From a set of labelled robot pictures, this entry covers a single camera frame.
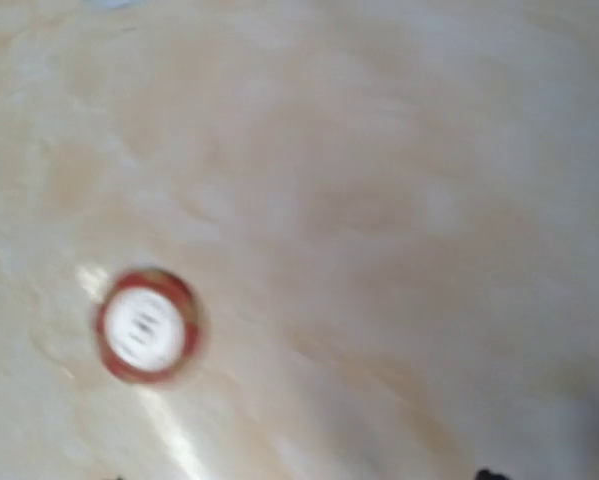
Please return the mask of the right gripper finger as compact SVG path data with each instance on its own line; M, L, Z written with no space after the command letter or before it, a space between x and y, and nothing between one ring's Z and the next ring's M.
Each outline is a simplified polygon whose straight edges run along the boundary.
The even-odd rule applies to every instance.
M510 478L501 472L483 468L476 472L474 480L510 480Z

